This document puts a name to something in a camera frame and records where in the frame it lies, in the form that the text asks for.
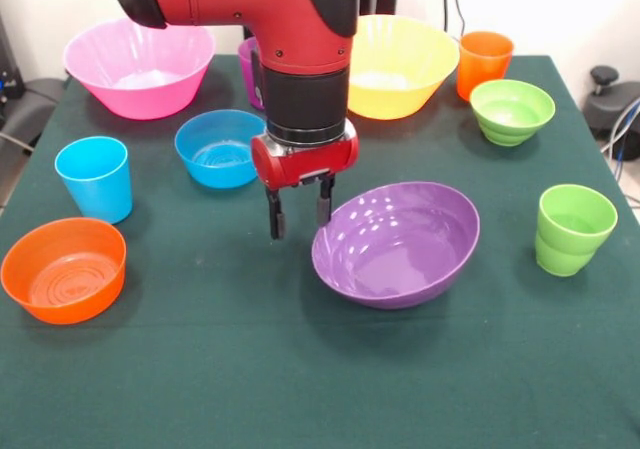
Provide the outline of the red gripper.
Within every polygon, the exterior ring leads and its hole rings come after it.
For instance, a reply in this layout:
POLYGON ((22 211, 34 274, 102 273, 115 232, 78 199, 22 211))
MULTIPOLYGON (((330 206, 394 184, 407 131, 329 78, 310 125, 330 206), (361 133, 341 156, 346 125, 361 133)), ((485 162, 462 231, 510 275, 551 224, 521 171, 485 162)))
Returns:
POLYGON ((278 190, 322 175, 319 178, 317 223, 325 226, 332 215, 333 175, 355 164, 359 155, 359 140, 352 122, 346 121, 343 136, 329 144, 284 146, 264 132, 252 138, 250 148, 257 175, 267 187, 271 238, 283 239, 285 217, 278 190))

